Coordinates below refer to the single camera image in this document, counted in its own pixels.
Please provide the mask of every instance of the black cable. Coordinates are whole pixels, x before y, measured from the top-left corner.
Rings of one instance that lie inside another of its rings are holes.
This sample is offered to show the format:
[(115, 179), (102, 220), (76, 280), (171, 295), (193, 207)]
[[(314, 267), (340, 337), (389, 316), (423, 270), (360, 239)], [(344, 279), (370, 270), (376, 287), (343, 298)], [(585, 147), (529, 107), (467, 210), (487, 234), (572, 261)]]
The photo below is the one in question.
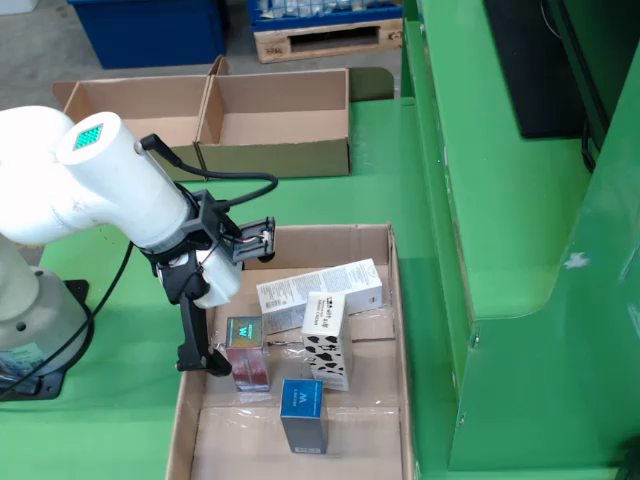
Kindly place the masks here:
[(582, 160), (587, 170), (593, 173), (596, 169), (596, 161), (593, 159), (593, 155), (591, 155), (591, 151), (589, 150), (589, 123), (587, 121), (584, 122), (584, 126), (582, 127)]
[(262, 187), (259, 190), (255, 190), (246, 195), (241, 195), (231, 200), (225, 200), (222, 202), (216, 202), (216, 208), (230, 208), (241, 203), (246, 203), (255, 198), (266, 195), (278, 186), (278, 177), (271, 175), (270, 173), (225, 173), (225, 172), (212, 172), (209, 170), (202, 170), (200, 168), (191, 167), (181, 163), (178, 168), (185, 172), (193, 173), (194, 175), (201, 175), (206, 178), (216, 178), (219, 180), (266, 180), (269, 185)]
[(100, 303), (98, 303), (98, 306), (93, 310), (93, 312), (91, 312), (87, 316), (87, 319), (80, 326), (80, 328), (78, 328), (78, 330), (76, 330), (76, 332), (73, 335), (71, 335), (69, 340), (67, 340), (58, 350), (56, 350), (54, 353), (52, 353), (49, 356), (49, 358), (47, 358), (44, 362), (42, 362), (36, 368), (31, 370), (29, 373), (27, 373), (20, 380), (16, 380), (15, 382), (13, 382), (13, 384), (10, 387), (5, 388), (4, 390), (0, 391), (0, 400), (2, 400), (4, 397), (9, 395), (9, 393), (11, 393), (15, 388), (19, 387), (24, 382), (26, 382), (27, 380), (32, 378), (36, 373), (38, 373), (44, 367), (46, 367), (51, 362), (53, 362), (58, 357), (58, 355), (60, 355), (67, 348), (69, 348), (69, 345), (71, 345), (82, 334), (82, 332), (89, 325), (91, 325), (91, 323), (95, 320), (96, 315), (98, 315), (98, 313), (100, 313), (100, 310), (102, 310), (102, 307), (104, 307), (104, 304), (107, 303), (107, 300), (109, 300), (109, 297), (111, 296), (111, 293), (116, 288), (116, 285), (118, 284), (118, 281), (120, 280), (120, 277), (124, 273), (124, 269), (126, 268), (127, 263), (129, 263), (129, 258), (131, 257), (132, 250), (133, 250), (133, 242), (129, 242), (129, 246), (127, 247), (127, 251), (124, 254), (124, 258), (122, 259), (122, 264), (120, 265), (120, 268), (118, 269), (118, 272), (116, 273), (116, 276), (113, 277), (113, 280), (111, 281), (111, 285), (109, 285), (109, 288), (107, 289), (107, 291), (105, 292), (104, 296), (102, 297), (102, 300), (100, 300)]
[(269, 193), (278, 186), (278, 178), (274, 175), (271, 175), (270, 173), (212, 172), (209, 170), (195, 168), (190, 165), (185, 165), (182, 159), (178, 155), (176, 155), (173, 150), (171, 150), (171, 148), (166, 143), (164, 143), (162, 139), (155, 133), (141, 138), (140, 147), (142, 147), (142, 149), (146, 151), (154, 150), (158, 155), (167, 160), (176, 168), (184, 170), (185, 172), (193, 173), (194, 175), (200, 175), (205, 178), (216, 178), (219, 180), (266, 180), (267, 182), (269, 182), (269, 185), (254, 192), (247, 193), (246, 195), (241, 195), (240, 197), (233, 198), (231, 200), (216, 202), (215, 206), (219, 209), (231, 208), (235, 205), (240, 205), (241, 203), (245, 203), (255, 198), (261, 197), (262, 195)]

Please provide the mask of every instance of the white label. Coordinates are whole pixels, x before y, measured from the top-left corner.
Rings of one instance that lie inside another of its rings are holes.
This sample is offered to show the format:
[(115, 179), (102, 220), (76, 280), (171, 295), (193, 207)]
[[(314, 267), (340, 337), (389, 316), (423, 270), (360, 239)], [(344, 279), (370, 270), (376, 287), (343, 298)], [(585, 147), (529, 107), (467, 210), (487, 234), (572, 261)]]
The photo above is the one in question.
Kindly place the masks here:
[(0, 364), (9, 373), (29, 373), (44, 361), (44, 356), (35, 343), (11, 350), (0, 350)]
[(303, 447), (295, 447), (296, 453), (322, 453), (319, 448), (303, 448)]
[(258, 285), (262, 313), (307, 301), (309, 292), (354, 292), (380, 286), (373, 260), (362, 260)]

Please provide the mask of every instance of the wooden pallet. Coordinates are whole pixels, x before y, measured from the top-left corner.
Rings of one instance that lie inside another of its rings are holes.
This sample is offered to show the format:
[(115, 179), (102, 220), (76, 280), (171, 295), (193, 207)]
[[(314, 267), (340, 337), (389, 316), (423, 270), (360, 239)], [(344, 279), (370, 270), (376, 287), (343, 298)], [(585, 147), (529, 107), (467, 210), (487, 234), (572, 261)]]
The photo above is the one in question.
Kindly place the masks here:
[(286, 62), (399, 48), (402, 19), (271, 30), (254, 36), (261, 63)]

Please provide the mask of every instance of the blue plastic crate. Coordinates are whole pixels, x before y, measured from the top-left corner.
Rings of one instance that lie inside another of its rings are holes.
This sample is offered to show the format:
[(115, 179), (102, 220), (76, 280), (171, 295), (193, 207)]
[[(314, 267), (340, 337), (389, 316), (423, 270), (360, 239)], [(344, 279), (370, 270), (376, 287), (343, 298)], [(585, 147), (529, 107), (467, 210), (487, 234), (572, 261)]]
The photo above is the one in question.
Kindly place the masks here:
[(402, 18), (384, 0), (247, 0), (254, 32)]
[(211, 63), (226, 51), (224, 0), (67, 1), (104, 68)]

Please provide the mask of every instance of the cow print box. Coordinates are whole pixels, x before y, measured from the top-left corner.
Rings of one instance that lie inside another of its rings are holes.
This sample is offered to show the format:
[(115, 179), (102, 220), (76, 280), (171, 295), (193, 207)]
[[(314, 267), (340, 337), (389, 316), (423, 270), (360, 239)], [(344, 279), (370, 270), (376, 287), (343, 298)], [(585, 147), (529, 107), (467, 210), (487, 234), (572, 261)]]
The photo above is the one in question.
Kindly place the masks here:
[(309, 293), (302, 339), (313, 378), (324, 381), (325, 388), (349, 391), (353, 356), (343, 293)]

